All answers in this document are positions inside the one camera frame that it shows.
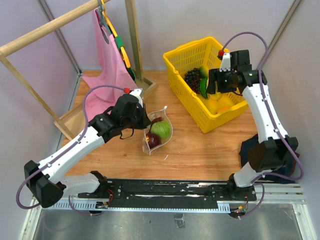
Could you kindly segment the clear polka dot zip bag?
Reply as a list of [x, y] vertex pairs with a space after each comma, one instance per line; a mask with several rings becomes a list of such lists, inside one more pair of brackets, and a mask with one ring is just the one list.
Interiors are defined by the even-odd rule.
[[167, 105], [161, 110], [147, 114], [151, 121], [150, 125], [144, 130], [142, 141], [142, 151], [151, 155], [167, 144], [173, 136], [173, 126], [167, 116]]

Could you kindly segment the dark brown toy chestnut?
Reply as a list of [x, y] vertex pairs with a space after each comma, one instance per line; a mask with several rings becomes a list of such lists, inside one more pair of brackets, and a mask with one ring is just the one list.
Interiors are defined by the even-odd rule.
[[147, 133], [146, 141], [150, 149], [153, 149], [162, 144], [162, 139], [155, 133]]

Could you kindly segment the green toy cabbage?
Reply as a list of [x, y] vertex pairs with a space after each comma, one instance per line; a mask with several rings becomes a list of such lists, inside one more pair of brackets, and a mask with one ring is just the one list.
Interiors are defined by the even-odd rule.
[[161, 139], [167, 139], [171, 135], [171, 126], [165, 120], [156, 122], [151, 126], [150, 132], [158, 135]]

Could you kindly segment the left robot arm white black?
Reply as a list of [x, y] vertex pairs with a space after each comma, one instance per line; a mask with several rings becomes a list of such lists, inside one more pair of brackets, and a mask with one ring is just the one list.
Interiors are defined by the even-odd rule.
[[62, 197], [78, 193], [91, 193], [101, 198], [107, 185], [97, 172], [65, 179], [77, 162], [114, 137], [121, 137], [125, 129], [144, 130], [149, 120], [140, 88], [120, 96], [115, 106], [96, 115], [79, 136], [39, 163], [30, 160], [24, 165], [24, 185], [43, 208], [56, 204]]

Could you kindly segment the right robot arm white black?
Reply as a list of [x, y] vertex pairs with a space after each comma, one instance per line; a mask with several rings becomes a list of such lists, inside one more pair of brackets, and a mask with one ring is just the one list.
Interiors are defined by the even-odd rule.
[[247, 163], [230, 175], [223, 195], [238, 200], [251, 192], [253, 183], [272, 175], [288, 164], [298, 147], [296, 137], [290, 137], [282, 126], [272, 104], [267, 79], [261, 69], [253, 70], [248, 50], [219, 50], [219, 68], [208, 71], [208, 94], [239, 90], [245, 98], [257, 128], [258, 144], [248, 151]]

